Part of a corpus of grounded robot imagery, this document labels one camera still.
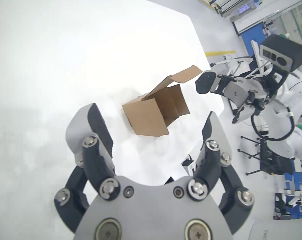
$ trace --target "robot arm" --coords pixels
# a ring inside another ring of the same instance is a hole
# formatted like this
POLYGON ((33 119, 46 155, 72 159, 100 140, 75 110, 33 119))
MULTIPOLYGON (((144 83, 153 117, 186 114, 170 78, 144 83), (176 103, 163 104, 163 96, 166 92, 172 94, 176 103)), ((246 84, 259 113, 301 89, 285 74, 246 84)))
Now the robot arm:
MULTIPOLYGON (((287 139, 294 131, 294 115, 289 107, 283 106, 282 109, 288 112, 288 127, 276 129, 274 133, 269 133, 269 137, 262 137, 254 124, 254 116, 264 111, 269 103, 276 103, 276 96, 280 87, 288 78, 290 72, 302 65, 302 46, 278 35, 267 37, 260 46, 260 55, 273 64, 272 70, 268 74, 252 79, 241 76, 232 77, 216 74, 214 71, 204 72, 196 81, 196 90, 200 94, 212 92, 227 97, 237 106, 237 113, 232 120, 233 124, 251 118, 254 131, 261 138, 271 142, 278 142, 287 139)), ((269 116, 269 111, 262 113, 268 126, 274 121, 274 115, 269 116)))
POLYGON ((203 146, 193 177, 145 186, 115 175, 107 163, 111 151, 103 152, 112 139, 99 109, 95 104, 80 109, 66 139, 69 145, 72 140, 72 148, 81 144, 81 152, 76 151, 82 156, 75 153, 75 157, 82 161, 54 198, 74 239, 232 239, 251 212, 254 196, 243 187, 230 159, 221 155, 224 147, 219 143, 225 140, 215 134, 215 116, 212 112, 203 128, 203 146), (92 127, 94 122, 100 123, 99 128, 92 127), (217 206, 210 192, 219 178, 225 193, 217 206), (83 193, 87 181, 98 193, 90 206, 83 193))

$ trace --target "open cardboard box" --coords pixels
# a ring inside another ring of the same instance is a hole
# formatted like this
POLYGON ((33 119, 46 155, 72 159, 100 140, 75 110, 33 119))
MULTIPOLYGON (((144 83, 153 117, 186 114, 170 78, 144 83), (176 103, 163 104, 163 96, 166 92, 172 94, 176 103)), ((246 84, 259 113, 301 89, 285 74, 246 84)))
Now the open cardboard box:
POLYGON ((137 135, 168 135, 168 126, 190 111, 184 100, 180 84, 168 87, 172 82, 185 83, 198 76, 202 70, 191 66, 167 76, 151 92, 122 105, 137 135))

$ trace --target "equipment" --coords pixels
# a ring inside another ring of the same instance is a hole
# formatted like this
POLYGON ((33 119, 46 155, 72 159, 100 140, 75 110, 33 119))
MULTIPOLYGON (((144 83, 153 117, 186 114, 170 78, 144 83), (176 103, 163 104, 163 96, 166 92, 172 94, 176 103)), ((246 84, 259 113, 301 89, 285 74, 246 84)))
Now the equipment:
POLYGON ((273 64, 265 72, 256 74, 256 69, 234 77, 205 71, 196 81, 197 92, 227 97, 238 108, 233 124, 251 118, 254 131, 271 151, 302 160, 302 135, 295 128, 302 113, 302 72, 296 70, 302 65, 302 45, 272 34, 260 45, 260 56, 273 64), (267 137, 256 128, 257 115, 268 125, 267 137))
POLYGON ((232 239, 248 218, 254 195, 233 169, 220 129, 211 112, 193 177, 145 186, 115 175, 113 141, 103 117, 96 104, 82 107, 66 131, 77 166, 54 198, 74 240, 232 239), (219 178, 225 193, 217 206, 210 192, 219 178), (83 193, 88 180, 98 192, 90 206, 83 193))

